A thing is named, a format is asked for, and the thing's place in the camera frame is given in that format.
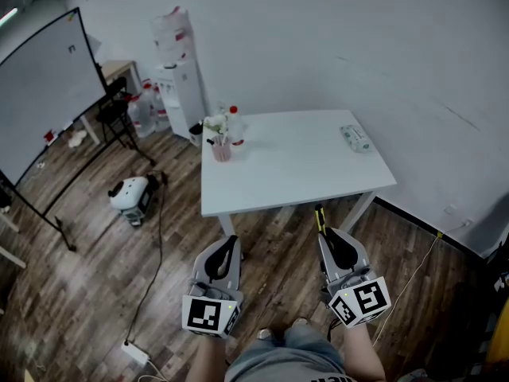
jeans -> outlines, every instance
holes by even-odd
[[[318,331],[309,325],[295,325],[285,331],[285,340],[256,340],[231,364],[232,368],[265,356],[279,348],[298,349],[318,356],[334,369],[342,370],[344,362],[337,350]]]

forearm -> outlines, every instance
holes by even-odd
[[[224,382],[226,373],[226,341],[200,337],[200,345],[192,361],[186,382]]]
[[[382,363],[371,344],[366,324],[345,330],[344,368],[359,382],[385,380]]]

ceiling light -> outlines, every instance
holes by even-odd
[[[17,8],[14,7],[9,13],[7,13],[5,16],[0,18],[0,27],[2,27],[3,23],[9,20],[11,17],[13,17],[17,13]]]

pen holder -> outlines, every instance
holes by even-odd
[[[227,162],[231,158],[230,139],[222,136],[215,136],[212,138],[214,146],[212,146],[212,154],[217,162]]]

power strip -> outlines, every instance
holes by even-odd
[[[140,348],[134,344],[131,344],[129,341],[124,341],[122,343],[122,351],[143,366],[145,366],[150,359],[147,353],[144,353],[140,350]]]

